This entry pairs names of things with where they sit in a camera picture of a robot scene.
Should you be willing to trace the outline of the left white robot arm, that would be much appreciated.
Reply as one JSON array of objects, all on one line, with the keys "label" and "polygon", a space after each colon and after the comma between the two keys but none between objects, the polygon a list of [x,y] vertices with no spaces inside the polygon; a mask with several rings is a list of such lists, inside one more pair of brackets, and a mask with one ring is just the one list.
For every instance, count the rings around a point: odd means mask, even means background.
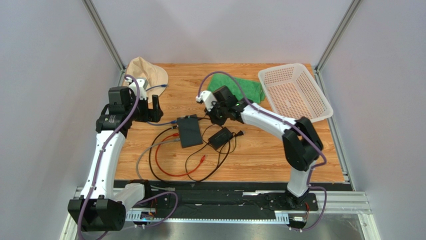
[{"label": "left white robot arm", "polygon": [[112,87],[108,103],[95,122],[96,146],[85,185],[67,210],[81,232],[120,231],[127,212],[150,194],[144,180],[114,193],[118,160],[133,122],[159,122],[164,115],[159,96],[145,96],[142,87]]}]

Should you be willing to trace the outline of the black network switch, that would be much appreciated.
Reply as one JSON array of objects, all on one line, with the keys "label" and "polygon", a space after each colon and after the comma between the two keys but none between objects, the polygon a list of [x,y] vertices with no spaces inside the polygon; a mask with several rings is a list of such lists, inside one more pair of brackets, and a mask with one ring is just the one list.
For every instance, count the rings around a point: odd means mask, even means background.
[{"label": "black network switch", "polygon": [[201,145],[203,143],[199,118],[196,114],[178,117],[176,125],[183,149]]}]

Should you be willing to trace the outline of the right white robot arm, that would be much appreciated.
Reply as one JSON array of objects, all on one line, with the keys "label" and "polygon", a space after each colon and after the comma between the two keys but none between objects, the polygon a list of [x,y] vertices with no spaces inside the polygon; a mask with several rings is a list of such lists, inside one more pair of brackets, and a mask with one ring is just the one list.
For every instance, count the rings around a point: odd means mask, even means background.
[{"label": "right white robot arm", "polygon": [[278,115],[250,99],[237,99],[226,86],[214,92],[204,90],[195,99],[204,104],[213,124],[222,126],[227,120],[238,121],[282,140],[285,158],[291,166],[286,198],[294,206],[302,204],[309,193],[312,168],[323,150],[322,141],[308,118]]}]

